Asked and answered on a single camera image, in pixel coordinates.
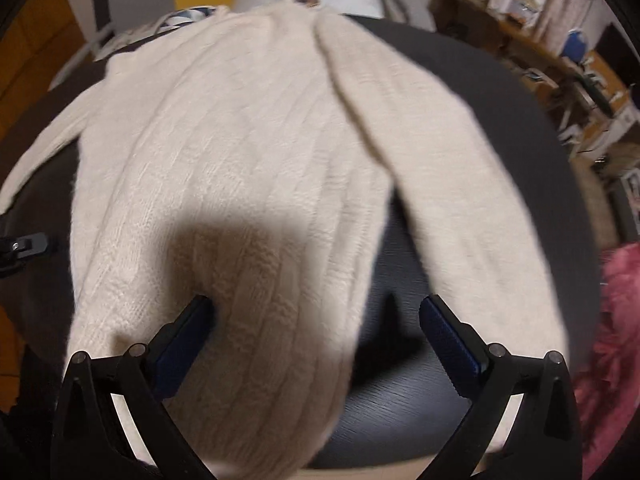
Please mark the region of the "cream knit sweater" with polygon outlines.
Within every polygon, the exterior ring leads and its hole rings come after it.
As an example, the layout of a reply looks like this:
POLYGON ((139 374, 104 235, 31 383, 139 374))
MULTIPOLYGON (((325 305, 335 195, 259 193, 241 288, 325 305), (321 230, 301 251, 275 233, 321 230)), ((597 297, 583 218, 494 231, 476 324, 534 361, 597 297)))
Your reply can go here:
POLYGON ((62 355, 143 340, 195 295, 220 325, 168 412, 221 479, 284 479, 343 411, 398 198, 418 268, 455 314, 542 356, 570 336, 500 139, 546 118, 484 52, 424 68, 346 16, 280 2, 108 60, 1 187, 14 211, 63 148, 74 310, 62 355))

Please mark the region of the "geometric pattern pillow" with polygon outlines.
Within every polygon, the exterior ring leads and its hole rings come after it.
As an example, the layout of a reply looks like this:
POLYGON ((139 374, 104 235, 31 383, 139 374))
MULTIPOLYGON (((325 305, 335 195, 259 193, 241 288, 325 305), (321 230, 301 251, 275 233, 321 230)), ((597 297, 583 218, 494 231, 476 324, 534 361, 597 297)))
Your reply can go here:
POLYGON ((118 32, 98 51, 96 60, 101 61, 130 44, 203 21, 214 15, 217 10, 218 6, 190 6, 190 8, 163 15, 149 24, 118 32))

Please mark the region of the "red ruffled quilt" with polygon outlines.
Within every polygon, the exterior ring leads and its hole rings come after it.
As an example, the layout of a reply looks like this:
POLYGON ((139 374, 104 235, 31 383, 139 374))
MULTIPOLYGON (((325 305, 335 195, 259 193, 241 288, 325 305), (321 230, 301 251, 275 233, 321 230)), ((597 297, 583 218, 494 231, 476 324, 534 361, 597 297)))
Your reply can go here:
POLYGON ((601 270, 597 337, 573 379, 584 479, 605 463, 639 407, 639 245, 607 252, 601 270))

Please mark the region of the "stack of boxes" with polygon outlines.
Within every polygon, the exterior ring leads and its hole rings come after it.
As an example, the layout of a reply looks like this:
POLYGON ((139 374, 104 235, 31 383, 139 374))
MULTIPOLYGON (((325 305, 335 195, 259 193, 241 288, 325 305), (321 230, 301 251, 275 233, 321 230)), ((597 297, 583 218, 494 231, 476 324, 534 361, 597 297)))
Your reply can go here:
POLYGON ((531 28, 544 8, 544 0, 489 0, 488 9, 521 28, 531 28))

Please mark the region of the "blue bag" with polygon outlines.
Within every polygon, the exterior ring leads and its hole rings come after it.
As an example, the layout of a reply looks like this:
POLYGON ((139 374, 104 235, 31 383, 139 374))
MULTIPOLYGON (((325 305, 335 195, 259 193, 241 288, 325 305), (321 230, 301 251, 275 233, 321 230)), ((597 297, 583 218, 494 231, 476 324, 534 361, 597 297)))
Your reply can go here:
POLYGON ((577 65, 582 64, 588 50, 588 41, 581 29, 571 29, 563 44, 560 57, 568 58, 570 62, 577 65))

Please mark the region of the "wooden desk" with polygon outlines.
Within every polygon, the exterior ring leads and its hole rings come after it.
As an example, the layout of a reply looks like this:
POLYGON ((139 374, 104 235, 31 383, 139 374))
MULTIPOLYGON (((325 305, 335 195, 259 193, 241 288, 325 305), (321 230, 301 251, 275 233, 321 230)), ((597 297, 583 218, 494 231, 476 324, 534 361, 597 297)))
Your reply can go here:
POLYGON ((611 120, 631 104, 628 88, 596 51, 579 62, 553 54, 484 0, 431 0, 428 10, 438 32, 498 58, 554 117, 565 110, 566 119, 585 126, 611 120))

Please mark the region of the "black monitor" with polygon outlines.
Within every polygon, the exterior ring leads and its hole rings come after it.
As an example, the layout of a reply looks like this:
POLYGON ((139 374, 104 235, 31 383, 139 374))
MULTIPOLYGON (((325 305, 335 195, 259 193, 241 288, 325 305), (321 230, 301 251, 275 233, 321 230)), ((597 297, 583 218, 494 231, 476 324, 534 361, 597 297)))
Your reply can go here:
POLYGON ((626 87, 638 84, 640 64, 637 55, 613 23, 605 27, 594 50, 626 87))

